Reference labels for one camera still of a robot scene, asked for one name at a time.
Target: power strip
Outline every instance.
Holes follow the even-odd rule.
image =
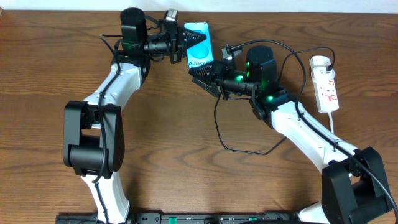
[[[335,70],[327,70],[330,59],[317,55],[311,58],[310,64],[319,113],[331,113],[337,110],[339,106],[334,79]]]

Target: white background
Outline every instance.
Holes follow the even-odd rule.
[[[398,0],[0,0],[3,9],[398,13]]]

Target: white cable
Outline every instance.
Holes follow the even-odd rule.
[[[333,127],[333,118],[331,117],[331,112],[330,111],[328,112],[328,115],[329,115],[329,123],[330,123],[330,132],[332,134],[334,134],[335,133],[335,129]]]

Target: wood grain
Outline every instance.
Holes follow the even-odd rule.
[[[179,19],[209,22],[216,58],[225,44],[253,39],[295,50],[332,47],[336,133],[379,151],[398,198],[397,15],[181,12]],[[108,74],[111,55],[99,34],[118,34],[119,24],[119,12],[6,11],[0,17],[0,223],[53,223],[59,213],[96,210],[86,185],[62,162],[63,109]],[[287,52],[272,47],[280,66]],[[329,52],[301,55],[307,69],[315,54]],[[123,111],[121,178],[134,208],[247,213],[298,210],[320,199],[320,174],[290,141],[265,157],[223,150],[213,123],[215,99],[187,70],[185,60],[153,64]],[[301,81],[298,63],[289,59],[283,83],[297,92]],[[303,103],[327,125],[310,82]],[[256,120],[247,102],[221,102],[218,119],[233,148],[266,151],[281,138]],[[392,221],[389,213],[374,223]]]

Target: green light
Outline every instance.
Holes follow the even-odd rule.
[[[236,81],[242,81],[242,79],[243,79],[243,75],[238,75],[238,76],[236,77]]]

